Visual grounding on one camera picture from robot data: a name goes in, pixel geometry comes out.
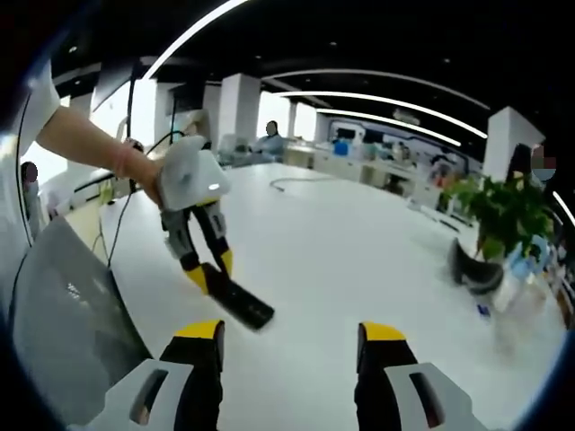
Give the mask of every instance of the white table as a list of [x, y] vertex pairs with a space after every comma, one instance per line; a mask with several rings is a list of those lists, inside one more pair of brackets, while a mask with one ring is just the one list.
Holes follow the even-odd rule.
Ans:
[[[194, 321], [226, 320], [225, 390], [219, 428], [357, 429], [357, 326], [403, 331], [473, 399], [490, 428], [509, 428], [541, 387], [562, 344], [554, 301], [529, 321], [485, 321], [473, 298], [450, 284], [456, 234], [382, 190], [347, 180], [291, 182], [317, 172], [278, 164], [228, 172], [223, 198], [234, 279], [276, 309], [259, 333], [226, 314], [183, 275], [163, 243], [155, 206], [139, 192], [121, 226], [112, 269], [128, 312], [158, 357]], [[108, 250], [123, 205], [101, 210]], [[191, 223], [201, 256], [208, 251]]]

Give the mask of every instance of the green leaves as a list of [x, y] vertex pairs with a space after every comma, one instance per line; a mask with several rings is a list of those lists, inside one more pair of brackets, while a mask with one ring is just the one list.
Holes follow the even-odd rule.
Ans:
[[480, 223], [485, 259], [507, 256], [518, 242], [527, 254], [533, 235], [549, 238], [553, 234], [542, 191], [523, 176], [508, 182], [484, 177], [482, 186], [462, 180], [447, 194], [457, 196], [464, 212]]

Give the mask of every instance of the window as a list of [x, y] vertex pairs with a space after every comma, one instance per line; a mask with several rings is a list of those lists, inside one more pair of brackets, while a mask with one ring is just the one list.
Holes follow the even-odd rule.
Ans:
[[[70, 106], [70, 96], [60, 99], [60, 105]], [[44, 149], [36, 142], [33, 142], [20, 158], [20, 163], [24, 162], [32, 162], [36, 165], [40, 186], [68, 169], [67, 159]]]
[[301, 136], [305, 141], [313, 141], [315, 139], [316, 120], [317, 112], [315, 108], [304, 103], [298, 103], [296, 105], [294, 135]]
[[266, 136], [266, 125], [272, 120], [278, 122], [279, 134], [287, 136], [289, 100], [285, 97], [276, 96], [271, 92], [261, 92], [257, 128], [258, 137]]
[[[152, 79], [138, 79], [134, 84], [131, 137], [144, 146], [154, 143], [156, 89], [157, 83]], [[116, 137], [119, 123], [128, 115], [128, 96], [129, 83], [125, 83], [92, 113], [92, 123], [108, 135]], [[125, 128], [119, 138], [126, 138]]]
[[100, 107], [90, 114], [93, 124], [116, 137], [119, 123], [128, 115], [129, 83], [122, 85]]
[[155, 141], [155, 96], [157, 83], [153, 79], [138, 79], [132, 104], [132, 137], [151, 146]]

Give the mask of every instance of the office worker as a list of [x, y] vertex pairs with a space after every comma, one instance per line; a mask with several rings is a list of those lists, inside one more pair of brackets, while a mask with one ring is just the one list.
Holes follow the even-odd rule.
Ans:
[[119, 177], [131, 178], [156, 204], [160, 204], [155, 185], [159, 166], [130, 145], [123, 145], [109, 136], [83, 115], [60, 106], [50, 63], [35, 82], [25, 108], [17, 117], [14, 132], [19, 132], [21, 121], [20, 155], [24, 155], [35, 140], [43, 148], [72, 162], [109, 169]]
[[252, 152], [260, 153], [264, 162], [280, 162], [284, 154], [284, 138], [278, 132], [278, 122], [270, 121], [266, 125], [266, 133], [252, 145]]

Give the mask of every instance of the white sleeve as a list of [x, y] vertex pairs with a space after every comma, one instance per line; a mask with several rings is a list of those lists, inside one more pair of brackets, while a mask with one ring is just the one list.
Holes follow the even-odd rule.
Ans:
[[[20, 135], [20, 155], [24, 155], [40, 131], [52, 118], [60, 106], [60, 97], [52, 83], [52, 67], [47, 63], [31, 90], [28, 106], [23, 111], [22, 133]], [[18, 133], [22, 117], [18, 117]]]

